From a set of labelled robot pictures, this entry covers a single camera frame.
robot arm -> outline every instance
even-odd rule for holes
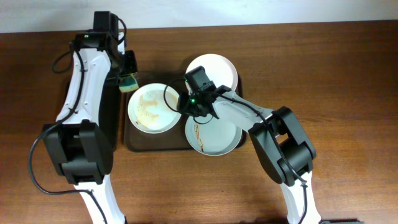
[[[72,110],[84,75],[80,100],[74,113],[43,138],[57,173],[96,199],[98,204],[90,195],[80,193],[94,224],[127,223],[116,203],[109,174],[119,123],[120,77],[136,72],[137,66],[134,52],[124,51],[125,34],[119,33],[118,20],[110,12],[95,12],[93,29],[76,35],[72,80],[57,121]]]
[[[261,108],[242,99],[230,88],[216,88],[203,67],[188,72],[185,79],[192,94],[180,95],[179,110],[185,109],[192,116],[206,116],[210,113],[215,118],[232,122],[248,132],[261,166],[282,188],[289,223],[319,223],[321,217],[315,208],[310,182],[312,160],[316,152],[293,112],[286,107],[277,111]],[[278,144],[275,138],[283,134],[287,134],[288,138]],[[301,180],[295,177],[288,165]],[[307,181],[306,191],[303,190],[303,180]]]

black cable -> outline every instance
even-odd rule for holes
[[[182,81],[182,80],[185,81],[184,78],[178,78],[178,79],[172,80],[171,82],[169,82],[169,84],[166,84],[166,87],[164,88],[164,91],[163,91],[163,99],[164,99],[164,102],[166,103],[166,106],[167,106],[170,110],[172,110],[172,111],[174,111],[174,112],[176,112],[176,113],[181,113],[181,112],[179,112],[178,110],[173,109],[173,108],[167,103],[167,100],[166,100],[166,90],[167,90],[167,87],[173,85],[173,84],[174,84],[175,82],[177,82],[177,81]]]
[[[307,185],[306,184],[302,184],[301,185],[303,187],[303,193],[304,193],[304,212],[303,215],[301,216],[301,219],[299,221],[298,224],[301,224],[307,214],[307,207],[308,207],[308,202],[307,202]]]
[[[70,54],[70,62],[69,62],[68,67],[64,68],[62,70],[55,69],[58,62],[69,54]],[[61,56],[59,56],[57,59],[55,59],[54,63],[51,66],[51,70],[53,71],[53,73],[64,73],[64,72],[68,71],[70,68],[72,68],[72,66],[73,66],[73,50],[70,49],[68,52],[63,53]]]
[[[119,21],[122,23],[123,28],[124,28],[124,35],[123,35],[122,39],[120,39],[119,42],[118,42],[118,44],[121,44],[126,39],[127,27],[126,27],[126,24],[123,22],[122,19],[119,18]]]
[[[213,118],[214,118],[214,116],[212,116],[212,117],[210,118],[209,121],[207,121],[207,122],[205,122],[205,123],[201,123],[201,122],[198,122],[198,121],[195,119],[195,117],[193,117],[193,121],[196,122],[196,124],[207,124],[207,123],[209,123]]]
[[[73,104],[72,108],[69,108],[69,113],[66,115],[66,117],[62,118],[61,120],[57,121],[53,126],[49,127],[48,129],[46,129],[45,131],[43,131],[38,137],[37,139],[33,142],[32,147],[30,148],[30,153],[29,153],[29,158],[28,158],[28,170],[29,170],[29,175],[30,178],[32,179],[33,184],[43,193],[48,194],[48,195],[64,195],[64,194],[73,194],[73,193],[86,193],[88,194],[91,199],[93,199],[95,205],[97,206],[99,212],[101,213],[105,224],[108,224],[104,211],[102,210],[101,206],[99,205],[97,199],[95,199],[92,191],[89,190],[64,190],[64,191],[58,191],[58,192],[52,192],[49,190],[45,190],[36,180],[35,175],[33,173],[33,168],[32,168],[32,158],[33,158],[33,153],[35,150],[36,145],[40,142],[41,139],[43,139],[44,137],[46,137],[51,131],[53,131],[55,128],[57,128],[58,126],[60,126],[64,121],[66,121],[68,118],[70,118],[72,116],[72,114],[75,112],[78,104],[79,104],[79,100],[81,97],[81,93],[83,90],[83,82],[84,82],[84,78],[85,78],[85,68],[84,68],[84,64],[83,64],[83,60],[81,59],[81,55],[79,53],[79,51],[77,51],[77,49],[75,48],[74,44],[72,42],[70,42],[69,44],[71,51],[68,52],[68,54],[72,53],[72,52],[76,52],[78,58],[79,58],[79,62],[81,65],[80,68],[80,72],[81,72],[81,78],[80,78],[80,85],[79,85],[79,90],[78,90],[78,94],[76,97],[76,101]],[[61,57],[59,57],[56,61],[58,62],[62,57],[66,56],[67,53],[63,54]]]

